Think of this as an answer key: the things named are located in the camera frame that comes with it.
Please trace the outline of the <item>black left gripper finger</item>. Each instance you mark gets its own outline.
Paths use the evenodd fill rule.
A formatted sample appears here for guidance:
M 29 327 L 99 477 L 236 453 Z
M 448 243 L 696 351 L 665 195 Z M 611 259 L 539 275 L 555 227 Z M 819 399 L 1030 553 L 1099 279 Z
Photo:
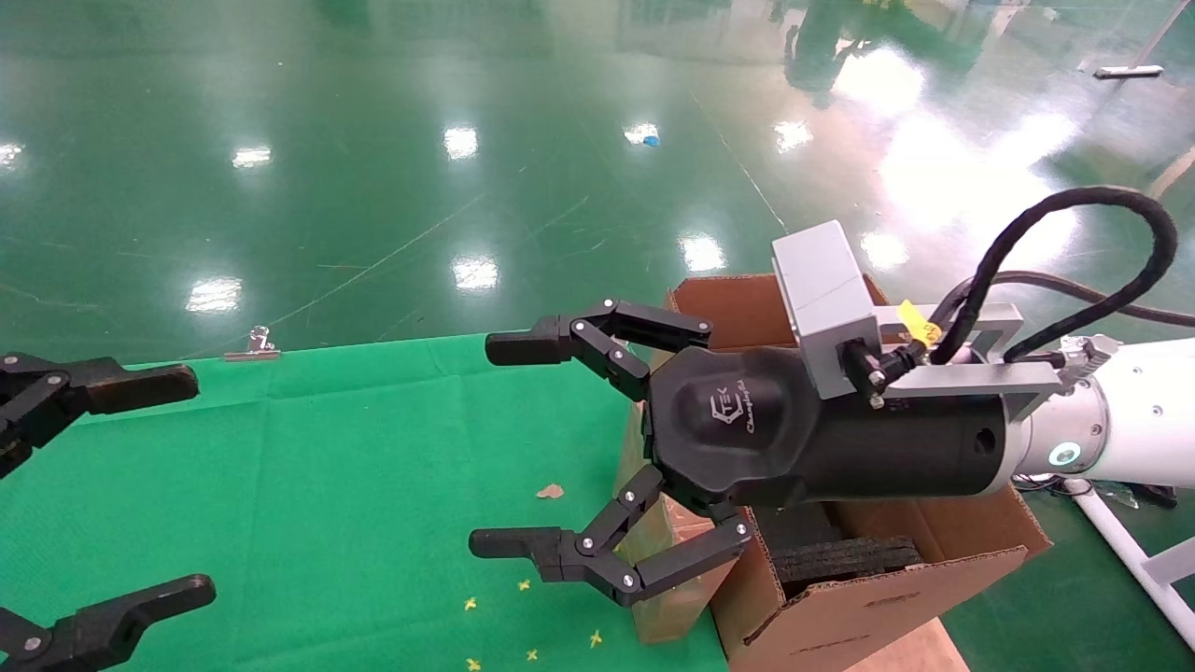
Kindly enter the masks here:
M 183 364 L 124 369 L 114 358 L 56 362 L 22 352 L 1 361 L 1 477 L 12 475 L 84 415 L 115 415 L 195 399 Z
M 4 671 L 103 671 L 131 659 L 145 631 L 194 609 L 217 589 L 204 574 L 188 575 L 76 609 L 53 627 L 1 609 Z

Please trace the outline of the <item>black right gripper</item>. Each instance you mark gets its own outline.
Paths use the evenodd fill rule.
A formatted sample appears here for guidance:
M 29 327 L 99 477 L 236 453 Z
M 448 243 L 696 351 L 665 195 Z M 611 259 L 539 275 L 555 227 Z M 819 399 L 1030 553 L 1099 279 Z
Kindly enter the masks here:
M 484 353 L 495 366 L 577 360 L 627 399 L 646 401 L 654 468 L 641 468 L 584 531 L 474 530 L 470 552 L 525 557 L 545 582 L 586 582 L 632 607 L 739 558 L 750 523 L 721 502 L 786 508 L 972 497 L 997 481 L 1007 435 L 998 396 L 894 399 L 882 408 L 859 392 L 823 399 L 799 350 L 713 352 L 704 349 L 711 335 L 706 318 L 611 299 L 580 314 L 547 314 L 528 330 L 489 332 Z M 632 343 L 678 354 L 652 371 Z M 631 566 L 615 546 L 664 484 L 690 511 L 716 505 L 713 529 Z

